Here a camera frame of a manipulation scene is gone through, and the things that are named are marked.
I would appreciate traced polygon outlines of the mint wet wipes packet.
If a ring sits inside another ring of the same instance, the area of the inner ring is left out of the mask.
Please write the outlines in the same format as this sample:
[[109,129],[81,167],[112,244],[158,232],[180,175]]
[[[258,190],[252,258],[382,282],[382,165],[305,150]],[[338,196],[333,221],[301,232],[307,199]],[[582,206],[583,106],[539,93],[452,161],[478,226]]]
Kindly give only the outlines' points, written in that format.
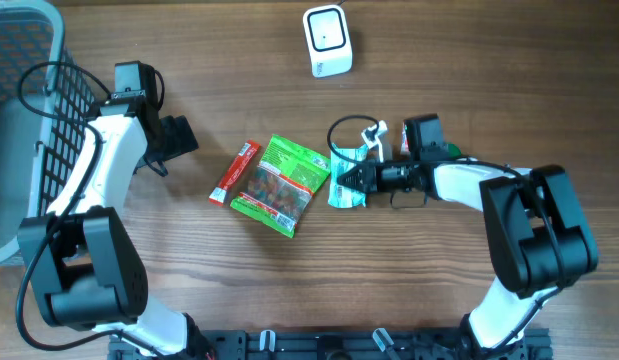
[[[347,158],[363,161],[367,157],[368,147],[363,145],[359,148],[338,148],[334,146],[340,154]],[[334,152],[331,153],[331,181],[329,188],[328,204],[334,208],[346,209],[366,205],[366,195],[364,193],[351,190],[337,183],[337,178],[355,166],[354,163],[345,161],[338,157]]]

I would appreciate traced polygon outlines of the red small carton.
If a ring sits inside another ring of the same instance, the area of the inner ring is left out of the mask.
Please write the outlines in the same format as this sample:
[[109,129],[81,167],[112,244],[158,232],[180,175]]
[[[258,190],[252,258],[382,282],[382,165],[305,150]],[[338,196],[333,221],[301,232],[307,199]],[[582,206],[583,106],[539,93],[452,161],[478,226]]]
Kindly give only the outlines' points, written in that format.
[[408,139],[407,139],[407,126],[406,126],[406,124],[402,125],[400,153],[402,155],[409,155],[410,154],[409,144],[408,144]]

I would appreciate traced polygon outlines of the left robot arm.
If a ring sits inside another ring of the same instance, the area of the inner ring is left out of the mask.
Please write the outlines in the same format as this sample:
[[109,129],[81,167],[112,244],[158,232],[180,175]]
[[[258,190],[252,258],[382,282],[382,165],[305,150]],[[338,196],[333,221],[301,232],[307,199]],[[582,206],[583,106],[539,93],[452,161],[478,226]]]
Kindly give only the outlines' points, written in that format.
[[146,357],[215,357],[189,315],[150,296],[146,269],[118,214],[138,168],[166,176],[165,161],[197,147],[186,118],[160,117],[164,95],[159,71],[122,62],[105,100],[78,118],[49,116],[83,129],[85,138],[47,213],[18,229],[26,270],[15,323],[31,347],[59,352],[114,336]]

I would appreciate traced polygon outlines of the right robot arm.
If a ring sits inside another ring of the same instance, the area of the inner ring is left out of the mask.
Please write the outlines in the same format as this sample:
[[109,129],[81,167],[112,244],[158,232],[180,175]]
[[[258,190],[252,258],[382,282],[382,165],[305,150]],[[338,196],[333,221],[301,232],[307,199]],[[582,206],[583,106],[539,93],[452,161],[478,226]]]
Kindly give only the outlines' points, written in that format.
[[510,353],[552,298],[596,270],[599,250],[566,170],[481,161],[451,148],[437,114],[405,120],[405,160],[352,159],[337,183],[364,194],[410,192],[482,213],[496,277],[459,329],[457,356]]

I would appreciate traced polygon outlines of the red stick sachet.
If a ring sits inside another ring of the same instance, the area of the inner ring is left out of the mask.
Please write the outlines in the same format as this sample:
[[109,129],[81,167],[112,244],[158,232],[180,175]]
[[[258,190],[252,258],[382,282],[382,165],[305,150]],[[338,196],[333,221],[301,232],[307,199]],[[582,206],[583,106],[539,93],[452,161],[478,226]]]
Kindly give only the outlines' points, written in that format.
[[255,141],[247,140],[238,154],[233,159],[228,170],[221,178],[218,185],[209,195],[208,200],[215,205],[223,206],[227,199],[229,190],[239,180],[240,176],[251,162],[253,157],[260,150],[261,145]]

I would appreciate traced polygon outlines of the green-lidded jar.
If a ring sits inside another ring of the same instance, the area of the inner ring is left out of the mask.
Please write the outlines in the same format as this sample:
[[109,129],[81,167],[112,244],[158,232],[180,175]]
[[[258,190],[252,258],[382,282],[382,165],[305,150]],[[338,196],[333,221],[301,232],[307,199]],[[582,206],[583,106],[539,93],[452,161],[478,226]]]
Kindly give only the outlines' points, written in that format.
[[450,156],[458,157],[462,154],[462,151],[453,143],[447,144],[447,150]]

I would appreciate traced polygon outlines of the green candy bag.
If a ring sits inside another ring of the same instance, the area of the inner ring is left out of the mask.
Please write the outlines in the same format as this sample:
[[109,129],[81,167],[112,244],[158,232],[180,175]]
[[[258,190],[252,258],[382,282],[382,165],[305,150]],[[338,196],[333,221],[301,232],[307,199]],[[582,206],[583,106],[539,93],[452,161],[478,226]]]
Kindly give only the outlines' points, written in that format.
[[330,176],[324,155],[274,134],[234,210],[291,238],[315,193]]

